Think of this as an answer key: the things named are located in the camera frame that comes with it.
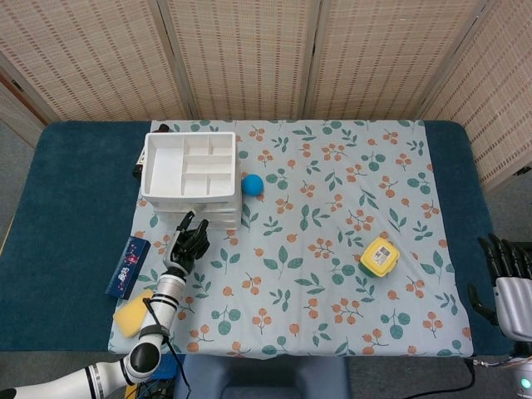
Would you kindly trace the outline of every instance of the blue chair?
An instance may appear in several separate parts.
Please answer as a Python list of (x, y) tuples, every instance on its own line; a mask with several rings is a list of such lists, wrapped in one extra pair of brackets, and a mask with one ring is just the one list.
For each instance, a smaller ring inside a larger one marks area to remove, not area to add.
[[(190, 399), (350, 399), (346, 357), (280, 356), (269, 360), (188, 355)], [(178, 373), (174, 399), (187, 388)]]

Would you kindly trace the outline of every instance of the yellow container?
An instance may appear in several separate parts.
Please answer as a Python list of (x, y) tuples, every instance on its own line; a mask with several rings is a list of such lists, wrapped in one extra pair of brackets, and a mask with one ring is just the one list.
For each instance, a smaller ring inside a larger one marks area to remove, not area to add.
[(399, 251), (385, 239), (378, 237), (369, 244), (360, 260), (372, 273), (382, 277), (396, 266)]

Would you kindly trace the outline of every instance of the floral tablecloth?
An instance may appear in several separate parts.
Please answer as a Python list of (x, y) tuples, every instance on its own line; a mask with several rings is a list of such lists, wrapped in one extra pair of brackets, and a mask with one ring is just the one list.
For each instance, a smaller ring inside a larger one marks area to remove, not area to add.
[[(172, 327), (178, 352), (472, 354), (422, 121), (164, 123), (236, 132), (243, 175), (264, 179), (262, 195), (244, 196), (241, 229), (209, 230)], [(155, 288), (175, 226), (139, 197), (131, 234), (152, 247), (132, 298)], [(401, 253), (384, 278), (359, 262), (378, 236)], [(109, 350), (136, 339), (113, 324)]]

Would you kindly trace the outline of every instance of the blue ball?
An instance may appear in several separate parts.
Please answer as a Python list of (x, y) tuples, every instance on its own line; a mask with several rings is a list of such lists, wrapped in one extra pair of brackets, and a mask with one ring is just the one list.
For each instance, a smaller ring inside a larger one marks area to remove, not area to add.
[(264, 190), (264, 183), (260, 176), (247, 175), (242, 180), (242, 191), (244, 194), (257, 196)]

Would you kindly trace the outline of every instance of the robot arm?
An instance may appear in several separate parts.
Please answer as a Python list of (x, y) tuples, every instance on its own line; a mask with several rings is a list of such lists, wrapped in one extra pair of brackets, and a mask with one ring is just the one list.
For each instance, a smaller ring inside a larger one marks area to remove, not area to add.
[(118, 362), (98, 362), (58, 380), (0, 392), (0, 399), (104, 399), (116, 389), (147, 381), (160, 362), (160, 347), (170, 334), (186, 277), (209, 247), (203, 220), (186, 231), (194, 217), (189, 212), (175, 231), (164, 262), (168, 270), (160, 276), (157, 289), (146, 306), (139, 342)]
[(532, 398), (532, 260), (521, 248), (496, 235), (489, 241), (479, 239), (484, 250), (495, 295), (496, 311), (488, 309), (478, 299), (475, 286), (468, 287), (473, 309), (515, 342), (511, 357), (485, 367), (512, 367), (517, 397)]
[(516, 342), (532, 342), (532, 260), (520, 248), (490, 234), (493, 245), (479, 239), (484, 250), (495, 295), (496, 312), (478, 299), (473, 285), (468, 294), (473, 308), (495, 325), (507, 338)]

